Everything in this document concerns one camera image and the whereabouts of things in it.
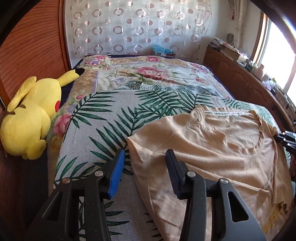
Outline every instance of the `wooden cabinet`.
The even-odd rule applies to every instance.
[[[296,130],[277,99],[246,69],[210,47],[207,48],[203,64],[213,71],[237,100],[266,107],[281,131]]]

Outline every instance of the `beige t-shirt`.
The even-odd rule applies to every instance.
[[[206,179],[228,178],[271,240],[282,227],[270,225],[273,207],[286,216],[293,201],[288,165],[277,133],[254,111],[198,105],[190,114],[166,116],[128,138],[131,165],[140,196],[166,241],[177,241],[186,200],[173,193],[165,152]],[[206,240],[211,237],[211,206],[207,200]],[[275,224],[280,226],[275,232]]]

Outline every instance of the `cardboard box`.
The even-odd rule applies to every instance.
[[[233,61],[237,61],[239,63],[244,63],[247,60],[247,56],[242,56],[237,49],[233,48],[232,46],[226,46],[224,50],[220,51],[222,54],[224,54],[226,57]]]
[[[167,57],[167,58],[175,58],[176,54],[172,53],[159,53],[159,52],[154,52],[155,56],[163,56],[163,57]]]

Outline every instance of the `yellow plush toy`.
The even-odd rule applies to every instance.
[[[50,122],[59,110],[61,87],[83,73],[84,69],[74,69],[57,80],[46,78],[37,82],[37,77],[33,76],[21,85],[7,106],[8,115],[3,119],[0,129],[1,142],[6,152],[30,160],[42,155]]]

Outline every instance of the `window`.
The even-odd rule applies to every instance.
[[[270,19],[264,31],[265,41],[258,64],[264,65],[264,72],[283,89],[294,104],[296,104],[296,61],[295,53],[290,44]]]

